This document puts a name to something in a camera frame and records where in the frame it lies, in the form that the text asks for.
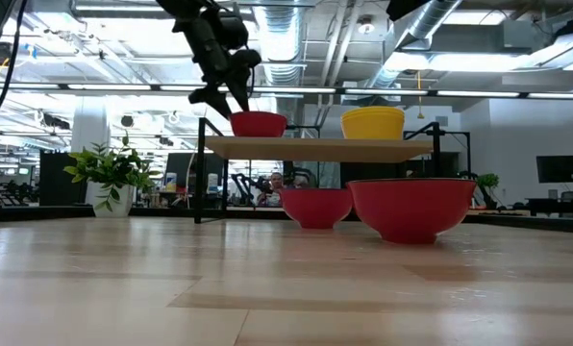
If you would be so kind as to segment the white plant pot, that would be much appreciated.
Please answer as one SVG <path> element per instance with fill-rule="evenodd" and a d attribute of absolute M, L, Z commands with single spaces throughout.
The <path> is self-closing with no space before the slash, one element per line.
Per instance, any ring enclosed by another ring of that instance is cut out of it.
<path fill-rule="evenodd" d="M 131 185 L 103 187 L 102 184 L 88 182 L 86 202 L 92 206 L 96 217 L 127 217 L 135 192 L 136 189 Z"/>

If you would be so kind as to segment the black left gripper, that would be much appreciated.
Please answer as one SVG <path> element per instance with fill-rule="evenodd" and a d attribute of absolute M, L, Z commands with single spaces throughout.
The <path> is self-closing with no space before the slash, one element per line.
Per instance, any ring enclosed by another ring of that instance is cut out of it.
<path fill-rule="evenodd" d="M 192 61 L 203 72 L 207 85 L 195 89 L 190 104 L 204 103 L 228 119 L 232 111 L 218 87 L 225 84 L 243 111 L 249 111 L 247 82 L 255 67 L 262 62 L 261 54 L 248 46 L 228 50 L 216 36 L 218 12 L 225 8 L 215 0 L 155 0 L 175 19 L 174 33 L 185 36 L 192 52 Z M 227 9 L 237 12 L 237 8 Z"/>

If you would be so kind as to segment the green leafy plant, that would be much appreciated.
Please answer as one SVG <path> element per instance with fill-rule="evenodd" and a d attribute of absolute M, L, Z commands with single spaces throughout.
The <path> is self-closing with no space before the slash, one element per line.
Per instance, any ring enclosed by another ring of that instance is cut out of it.
<path fill-rule="evenodd" d="M 147 193 L 155 186 L 152 177 L 159 174 L 159 171 L 152 170 L 151 161 L 142 159 L 130 146 L 128 133 L 121 138 L 119 147 L 93 143 L 91 150 L 84 148 L 68 155 L 76 160 L 75 166 L 64 169 L 74 176 L 73 183 L 94 182 L 103 187 L 131 185 L 136 191 Z"/>

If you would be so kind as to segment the wooden shelf with black frame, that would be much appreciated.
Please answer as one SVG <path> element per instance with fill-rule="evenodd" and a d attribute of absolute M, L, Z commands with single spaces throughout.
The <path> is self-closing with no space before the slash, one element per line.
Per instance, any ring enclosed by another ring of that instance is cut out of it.
<path fill-rule="evenodd" d="M 442 175 L 440 163 L 439 124 L 431 122 L 401 140 L 338 139 L 290 137 L 224 136 L 209 119 L 198 120 L 195 153 L 196 183 L 193 220 L 196 224 L 213 221 L 212 212 L 203 207 L 205 191 L 205 150 L 210 149 L 223 159 L 222 186 L 228 183 L 230 160 L 249 161 L 330 161 L 400 163 L 429 154 L 435 178 Z"/>

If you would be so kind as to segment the black desk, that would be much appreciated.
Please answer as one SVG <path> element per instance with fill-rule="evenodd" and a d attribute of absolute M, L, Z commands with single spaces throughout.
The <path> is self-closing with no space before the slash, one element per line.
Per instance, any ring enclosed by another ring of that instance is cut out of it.
<path fill-rule="evenodd" d="M 527 206 L 531 216 L 557 213 L 560 218 L 573 218 L 573 191 L 565 191 L 557 199 L 528 198 Z"/>

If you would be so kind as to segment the black cabinet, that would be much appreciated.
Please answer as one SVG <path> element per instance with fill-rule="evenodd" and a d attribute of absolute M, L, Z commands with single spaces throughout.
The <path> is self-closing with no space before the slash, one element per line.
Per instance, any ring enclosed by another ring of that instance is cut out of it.
<path fill-rule="evenodd" d="M 82 205 L 86 201 L 87 184 L 73 183 L 73 175 L 64 171 L 75 166 L 76 160 L 67 153 L 41 152 L 39 155 L 39 204 L 42 207 Z"/>

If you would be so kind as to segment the black wall monitor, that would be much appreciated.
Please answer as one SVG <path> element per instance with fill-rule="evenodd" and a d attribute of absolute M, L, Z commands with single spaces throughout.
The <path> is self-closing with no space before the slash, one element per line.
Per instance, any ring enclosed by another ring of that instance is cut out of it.
<path fill-rule="evenodd" d="M 573 156 L 537 156 L 536 168 L 541 184 L 573 183 Z"/>

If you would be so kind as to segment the silver ribbed ventilation duct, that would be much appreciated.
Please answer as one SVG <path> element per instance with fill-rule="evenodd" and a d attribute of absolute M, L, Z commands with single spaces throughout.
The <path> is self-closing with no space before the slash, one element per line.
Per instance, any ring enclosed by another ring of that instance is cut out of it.
<path fill-rule="evenodd" d="M 303 67 L 299 65 L 305 10 L 295 7 L 255 7 L 265 84 L 298 87 Z"/>

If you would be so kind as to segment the person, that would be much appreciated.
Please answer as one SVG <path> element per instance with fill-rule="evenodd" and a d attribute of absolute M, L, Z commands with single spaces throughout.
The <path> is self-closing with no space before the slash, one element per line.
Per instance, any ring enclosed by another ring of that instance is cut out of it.
<path fill-rule="evenodd" d="M 283 176 L 274 172 L 269 178 L 268 186 L 262 189 L 257 197 L 257 205 L 260 207 L 280 207 L 282 205 L 282 192 L 285 189 Z"/>

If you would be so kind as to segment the red mini bowl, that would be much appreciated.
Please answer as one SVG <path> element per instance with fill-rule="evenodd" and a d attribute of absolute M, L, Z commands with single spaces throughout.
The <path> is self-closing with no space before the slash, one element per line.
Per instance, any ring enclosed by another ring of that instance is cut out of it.
<path fill-rule="evenodd" d="M 352 181 L 347 184 L 362 223 L 388 242 L 432 244 L 467 215 L 476 183 L 450 178 Z"/>
<path fill-rule="evenodd" d="M 290 188 L 281 193 L 283 209 L 303 229 L 332 229 L 353 208 L 351 193 L 338 188 Z"/>
<path fill-rule="evenodd" d="M 287 119 L 267 111 L 240 111 L 229 117 L 235 136 L 281 137 L 287 127 Z"/>

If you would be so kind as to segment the black screen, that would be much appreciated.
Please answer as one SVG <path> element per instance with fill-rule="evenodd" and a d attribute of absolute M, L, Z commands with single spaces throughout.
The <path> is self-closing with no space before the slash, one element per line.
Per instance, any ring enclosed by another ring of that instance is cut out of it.
<path fill-rule="evenodd" d="M 224 160 L 216 154 L 204 155 L 204 187 L 207 187 L 209 175 L 218 176 L 217 184 L 222 185 Z M 170 153 L 167 156 L 165 175 L 174 173 L 177 187 L 188 187 L 190 192 L 195 191 L 196 185 L 196 158 L 192 153 Z"/>

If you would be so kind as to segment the small green potted plant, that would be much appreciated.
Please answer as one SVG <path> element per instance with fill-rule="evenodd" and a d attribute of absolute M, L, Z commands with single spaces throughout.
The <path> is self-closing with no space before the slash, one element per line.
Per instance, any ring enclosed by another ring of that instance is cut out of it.
<path fill-rule="evenodd" d="M 479 175 L 476 178 L 476 183 L 483 195 L 483 199 L 488 210 L 495 210 L 497 202 L 491 196 L 494 188 L 499 185 L 499 177 L 494 173 L 487 173 Z"/>

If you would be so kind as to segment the white column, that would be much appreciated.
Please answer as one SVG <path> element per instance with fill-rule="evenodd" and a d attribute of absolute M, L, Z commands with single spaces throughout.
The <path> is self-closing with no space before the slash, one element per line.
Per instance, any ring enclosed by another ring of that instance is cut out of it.
<path fill-rule="evenodd" d="M 73 117 L 71 151 L 92 149 L 93 143 L 108 144 L 111 139 L 110 120 L 104 97 L 76 98 Z"/>

